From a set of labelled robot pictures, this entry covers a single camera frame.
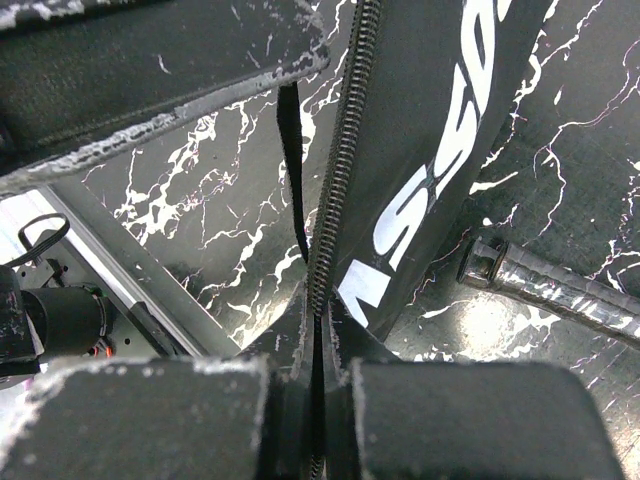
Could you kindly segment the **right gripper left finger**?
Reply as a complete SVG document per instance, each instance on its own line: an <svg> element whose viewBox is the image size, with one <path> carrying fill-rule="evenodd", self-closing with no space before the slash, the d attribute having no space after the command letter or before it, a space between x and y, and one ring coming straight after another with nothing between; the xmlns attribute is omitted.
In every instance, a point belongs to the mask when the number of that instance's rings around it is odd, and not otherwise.
<svg viewBox="0 0 640 480"><path fill-rule="evenodd" d="M5 479L307 479L312 319L298 286L246 349L195 301L165 358L55 361L1 441Z"/></svg>

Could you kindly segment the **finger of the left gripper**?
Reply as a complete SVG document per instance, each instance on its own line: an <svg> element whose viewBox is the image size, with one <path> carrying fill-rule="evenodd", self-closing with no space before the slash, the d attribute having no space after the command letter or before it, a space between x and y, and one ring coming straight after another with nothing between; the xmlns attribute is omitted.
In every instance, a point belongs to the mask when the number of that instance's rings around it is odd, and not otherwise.
<svg viewBox="0 0 640 480"><path fill-rule="evenodd" d="M1 191L79 173L328 62L306 1L5 1Z"/></svg>

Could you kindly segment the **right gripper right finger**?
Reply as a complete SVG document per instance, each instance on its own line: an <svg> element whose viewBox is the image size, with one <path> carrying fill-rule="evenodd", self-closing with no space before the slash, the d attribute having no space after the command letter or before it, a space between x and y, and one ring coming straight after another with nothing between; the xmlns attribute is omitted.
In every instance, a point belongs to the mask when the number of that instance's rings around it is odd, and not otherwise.
<svg viewBox="0 0 640 480"><path fill-rule="evenodd" d="M322 318L331 479L620 479L594 400L539 362L403 361L338 298Z"/></svg>

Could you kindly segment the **black Crossway racket bag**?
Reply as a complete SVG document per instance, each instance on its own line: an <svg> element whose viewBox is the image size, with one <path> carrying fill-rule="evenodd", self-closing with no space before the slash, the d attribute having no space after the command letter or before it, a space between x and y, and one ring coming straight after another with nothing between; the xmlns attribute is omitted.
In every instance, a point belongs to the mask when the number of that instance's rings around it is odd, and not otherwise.
<svg viewBox="0 0 640 480"><path fill-rule="evenodd" d="M361 1L314 225L305 312L383 333L504 121L545 1Z"/></svg>

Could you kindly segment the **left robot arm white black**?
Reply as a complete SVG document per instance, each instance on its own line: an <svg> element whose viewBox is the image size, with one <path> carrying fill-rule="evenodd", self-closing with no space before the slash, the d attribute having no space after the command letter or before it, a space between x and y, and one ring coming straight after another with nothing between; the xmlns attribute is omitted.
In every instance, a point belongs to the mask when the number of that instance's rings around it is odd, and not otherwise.
<svg viewBox="0 0 640 480"><path fill-rule="evenodd" d="M1 5L1 368L233 353L303 270L313 1Z"/></svg>

